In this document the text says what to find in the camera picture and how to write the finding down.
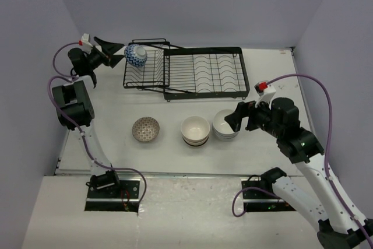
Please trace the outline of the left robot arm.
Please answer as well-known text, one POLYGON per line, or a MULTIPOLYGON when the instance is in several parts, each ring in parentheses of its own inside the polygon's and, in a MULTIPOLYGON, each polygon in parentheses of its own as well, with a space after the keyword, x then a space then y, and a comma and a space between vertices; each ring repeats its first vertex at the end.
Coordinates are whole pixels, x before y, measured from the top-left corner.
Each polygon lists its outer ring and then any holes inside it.
POLYGON ((56 108, 60 124, 70 130, 85 150, 90 165, 90 181, 86 184, 93 192, 102 192, 108 198, 120 194, 121 183, 111 162, 99 143, 93 120, 94 108, 89 90, 97 86, 94 70, 100 65, 114 68, 124 56, 117 52, 124 44, 112 43, 84 34, 80 41, 68 43, 59 50, 75 45, 67 56, 72 63, 70 75, 59 73, 48 82, 48 95, 56 108))

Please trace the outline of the black bowl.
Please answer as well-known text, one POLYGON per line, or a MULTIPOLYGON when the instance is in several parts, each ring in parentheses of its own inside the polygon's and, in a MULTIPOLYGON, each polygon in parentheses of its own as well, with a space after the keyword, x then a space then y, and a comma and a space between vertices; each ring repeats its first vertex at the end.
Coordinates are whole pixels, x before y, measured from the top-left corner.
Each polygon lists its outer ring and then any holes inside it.
POLYGON ((204 146, 205 144, 206 144, 206 143, 203 143, 203 144, 200 144, 200 145, 192 145, 192 144, 190 144, 190 143, 186 143, 187 146, 192 147, 192 148, 199 148, 199 147, 204 146))

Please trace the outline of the brown floral patterned bowl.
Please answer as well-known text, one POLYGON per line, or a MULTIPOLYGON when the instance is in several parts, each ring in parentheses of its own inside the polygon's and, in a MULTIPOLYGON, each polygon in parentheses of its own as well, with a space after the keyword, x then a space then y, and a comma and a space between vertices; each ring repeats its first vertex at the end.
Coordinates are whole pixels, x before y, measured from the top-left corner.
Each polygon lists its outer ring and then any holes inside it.
POLYGON ((132 126, 132 136, 139 142, 150 142, 160 132, 158 121, 152 117, 142 117, 136 120, 132 126))

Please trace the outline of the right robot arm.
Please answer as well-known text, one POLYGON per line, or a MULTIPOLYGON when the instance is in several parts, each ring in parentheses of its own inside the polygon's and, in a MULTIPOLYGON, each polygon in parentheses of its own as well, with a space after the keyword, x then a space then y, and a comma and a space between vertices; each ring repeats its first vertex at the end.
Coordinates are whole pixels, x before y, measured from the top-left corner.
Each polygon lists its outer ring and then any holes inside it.
POLYGON ((372 219, 366 218, 343 190, 325 161, 326 153, 318 139, 301 126, 299 110, 291 99, 240 102, 224 119, 238 132, 243 118, 248 118, 247 131, 261 129, 276 138, 281 153, 302 173, 318 198, 314 200, 297 188, 278 167, 261 174, 258 186, 247 186, 241 192, 255 190, 266 198, 287 202, 314 227, 323 248, 356 248, 364 241, 372 243, 372 219))

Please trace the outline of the light blue bowl front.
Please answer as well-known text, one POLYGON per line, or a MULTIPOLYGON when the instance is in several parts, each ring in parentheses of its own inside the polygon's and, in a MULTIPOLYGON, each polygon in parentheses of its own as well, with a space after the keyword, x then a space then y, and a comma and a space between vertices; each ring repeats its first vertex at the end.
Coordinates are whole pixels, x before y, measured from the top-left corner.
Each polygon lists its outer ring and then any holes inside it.
POLYGON ((216 136, 216 138, 219 140, 219 141, 222 141, 222 142, 232 142, 235 140, 235 138, 221 138, 221 137, 218 137, 216 136))

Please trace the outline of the beige bowl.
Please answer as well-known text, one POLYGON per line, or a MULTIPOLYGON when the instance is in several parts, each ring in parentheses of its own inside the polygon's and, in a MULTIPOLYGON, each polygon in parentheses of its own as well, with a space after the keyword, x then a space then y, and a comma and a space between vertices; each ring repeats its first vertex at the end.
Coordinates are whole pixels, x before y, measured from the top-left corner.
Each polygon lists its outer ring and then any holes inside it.
POLYGON ((200 144, 206 143, 208 141, 208 139, 209 139, 209 136, 207 136, 207 137, 205 137, 203 139, 198 139, 198 140, 190 140, 190 139, 188 139, 188 138, 186 138, 184 136, 182 138, 183 138, 183 141, 185 143, 190 143, 192 145, 200 145, 200 144))
POLYGON ((181 123, 182 136, 189 141, 201 141, 210 134, 209 122, 200 116, 190 116, 181 123))

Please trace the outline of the beige bowl front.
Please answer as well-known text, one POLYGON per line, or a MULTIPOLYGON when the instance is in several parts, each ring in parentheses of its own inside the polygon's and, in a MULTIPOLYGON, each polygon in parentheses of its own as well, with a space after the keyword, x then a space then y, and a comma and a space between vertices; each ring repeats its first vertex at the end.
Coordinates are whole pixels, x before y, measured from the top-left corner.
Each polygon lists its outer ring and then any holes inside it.
POLYGON ((205 137, 203 139, 198 139, 198 140, 190 140, 190 139, 188 139, 188 138, 186 138, 184 136, 182 138, 183 138, 183 141, 185 143, 190 143, 192 145, 200 145, 200 144, 206 143, 208 141, 208 139, 209 139, 209 136, 207 136, 207 137, 205 137))

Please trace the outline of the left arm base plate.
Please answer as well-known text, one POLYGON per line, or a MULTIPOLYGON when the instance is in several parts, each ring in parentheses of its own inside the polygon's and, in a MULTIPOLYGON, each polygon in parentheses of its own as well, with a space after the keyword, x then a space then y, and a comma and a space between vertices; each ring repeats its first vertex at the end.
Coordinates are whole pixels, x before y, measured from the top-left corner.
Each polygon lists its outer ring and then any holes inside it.
POLYGON ((139 211, 140 179, 120 180, 118 189, 94 190, 89 187, 85 211, 133 212, 139 211))

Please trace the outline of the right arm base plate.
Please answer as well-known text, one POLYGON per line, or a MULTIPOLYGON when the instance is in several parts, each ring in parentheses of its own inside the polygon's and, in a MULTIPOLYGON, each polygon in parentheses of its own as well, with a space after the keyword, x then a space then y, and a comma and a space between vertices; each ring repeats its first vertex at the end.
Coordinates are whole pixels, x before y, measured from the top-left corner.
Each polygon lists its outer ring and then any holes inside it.
MULTIPOLYGON (((250 176, 241 181, 242 189, 256 187, 273 192, 271 185, 260 177, 250 176)), ((258 190, 247 190, 242 194, 246 212, 291 212, 295 209, 282 199, 272 197, 258 190)))

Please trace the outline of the light blue bowl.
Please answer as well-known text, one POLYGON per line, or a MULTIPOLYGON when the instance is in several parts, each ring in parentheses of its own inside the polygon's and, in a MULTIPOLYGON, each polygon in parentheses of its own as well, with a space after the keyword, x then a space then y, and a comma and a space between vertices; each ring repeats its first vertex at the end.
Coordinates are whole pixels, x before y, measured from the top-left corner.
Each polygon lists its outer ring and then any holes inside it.
POLYGON ((222 134, 217 130, 213 130, 214 134, 219 138, 219 139, 233 139, 238 135, 238 132, 233 132, 232 134, 222 134))
POLYGON ((230 109, 224 109, 219 111, 213 119, 213 128, 222 135, 234 135, 234 132, 227 121, 224 119, 227 115, 232 114, 234 111, 230 109))
POLYGON ((222 142, 232 142, 235 140, 235 138, 221 138, 221 137, 218 137, 216 136, 216 138, 219 140, 219 141, 222 141, 222 142))

